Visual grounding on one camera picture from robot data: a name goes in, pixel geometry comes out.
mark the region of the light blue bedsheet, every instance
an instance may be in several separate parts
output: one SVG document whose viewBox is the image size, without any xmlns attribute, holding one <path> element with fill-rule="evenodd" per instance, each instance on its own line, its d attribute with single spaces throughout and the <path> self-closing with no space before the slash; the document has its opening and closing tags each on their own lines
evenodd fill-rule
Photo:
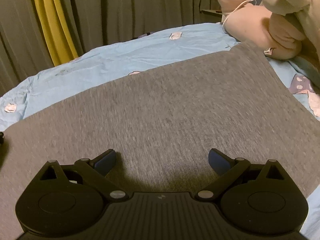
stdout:
<svg viewBox="0 0 320 240">
<path fill-rule="evenodd" d="M 178 40 L 170 40 L 173 32 L 182 32 Z M 121 78 L 133 71 L 144 71 L 158 66 L 230 50 L 238 42 L 225 34 L 219 24 L 199 24 L 154 33 L 133 41 L 116 43 L 91 50 L 72 62 L 41 71 L 21 82 L 0 98 L 0 131 L 56 102 L 91 87 Z M 300 61 L 268 59 L 286 87 L 304 66 Z M 312 114 L 307 94 L 294 95 Z M 13 113 L 4 111 L 8 103 L 17 104 Z M 310 239 L 319 240 L 320 187 L 308 198 L 310 212 L 302 232 Z"/>
</svg>

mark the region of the pink plush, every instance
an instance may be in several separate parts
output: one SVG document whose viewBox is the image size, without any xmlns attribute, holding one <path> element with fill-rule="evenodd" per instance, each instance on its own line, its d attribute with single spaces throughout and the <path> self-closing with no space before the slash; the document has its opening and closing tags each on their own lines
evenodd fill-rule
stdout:
<svg viewBox="0 0 320 240">
<path fill-rule="evenodd" d="M 320 59 L 320 0 L 262 0 L 265 7 L 278 15 L 293 15 L 312 46 L 302 45 L 302 54 L 319 65 Z"/>
<path fill-rule="evenodd" d="M 246 0 L 218 0 L 223 21 L 226 20 L 225 30 L 231 36 L 239 41 L 252 41 L 266 56 L 274 59 L 290 59 L 301 52 L 301 41 L 306 37 L 297 20 L 289 22 L 285 16 L 272 14 L 264 6 L 251 3 L 244 3 L 232 12 L 243 1 Z"/>
</svg>

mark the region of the gray fabric cushion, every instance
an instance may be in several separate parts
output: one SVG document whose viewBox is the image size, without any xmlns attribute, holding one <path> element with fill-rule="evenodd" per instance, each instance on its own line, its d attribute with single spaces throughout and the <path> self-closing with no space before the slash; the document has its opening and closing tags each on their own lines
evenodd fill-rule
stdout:
<svg viewBox="0 0 320 240">
<path fill-rule="evenodd" d="M 21 233 L 14 206 L 49 159 L 119 152 L 108 178 L 127 191 L 192 191 L 217 175 L 208 151 L 277 159 L 305 196 L 320 183 L 320 129 L 264 55 L 241 43 L 130 75 L 56 103 L 5 131 L 0 239 Z"/>
</svg>

